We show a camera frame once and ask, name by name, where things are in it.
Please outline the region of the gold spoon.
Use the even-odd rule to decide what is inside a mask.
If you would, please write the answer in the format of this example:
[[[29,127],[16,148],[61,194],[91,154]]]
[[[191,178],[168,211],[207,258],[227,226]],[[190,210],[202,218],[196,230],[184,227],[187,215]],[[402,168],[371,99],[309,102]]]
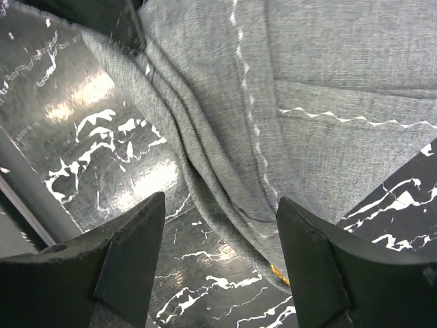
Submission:
[[[290,286],[290,281],[289,279],[282,274],[282,272],[280,272],[280,270],[278,270],[273,264],[270,264],[270,268],[272,270],[272,272],[281,280],[283,281],[285,284],[287,284],[288,286]]]

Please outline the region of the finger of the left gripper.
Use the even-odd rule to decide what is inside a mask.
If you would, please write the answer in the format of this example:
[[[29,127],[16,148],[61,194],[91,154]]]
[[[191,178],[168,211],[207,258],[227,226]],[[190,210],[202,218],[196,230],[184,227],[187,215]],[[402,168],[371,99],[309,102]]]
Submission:
[[[145,36],[139,20],[143,1],[34,0],[22,3],[92,29],[134,54],[145,49]]]

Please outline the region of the dark grey napkin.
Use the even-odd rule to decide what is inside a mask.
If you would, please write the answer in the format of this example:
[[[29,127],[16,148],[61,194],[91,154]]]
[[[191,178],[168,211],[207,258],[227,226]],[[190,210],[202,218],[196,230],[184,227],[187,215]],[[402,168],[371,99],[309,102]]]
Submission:
[[[207,224],[289,287],[288,197],[393,249],[436,249],[435,1],[147,1],[136,55],[83,41],[165,137]]]

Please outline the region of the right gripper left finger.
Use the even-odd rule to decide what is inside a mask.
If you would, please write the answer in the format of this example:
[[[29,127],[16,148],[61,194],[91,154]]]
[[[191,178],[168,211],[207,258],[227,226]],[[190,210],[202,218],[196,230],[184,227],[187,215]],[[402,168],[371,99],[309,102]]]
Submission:
[[[165,194],[68,242],[1,259],[2,327],[144,327]]]

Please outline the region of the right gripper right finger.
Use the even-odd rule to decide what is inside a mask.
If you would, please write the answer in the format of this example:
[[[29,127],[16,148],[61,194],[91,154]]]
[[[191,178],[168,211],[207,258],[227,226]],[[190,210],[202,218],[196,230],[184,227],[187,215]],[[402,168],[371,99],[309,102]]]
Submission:
[[[300,327],[435,327],[436,261],[366,241],[282,197],[277,227]]]

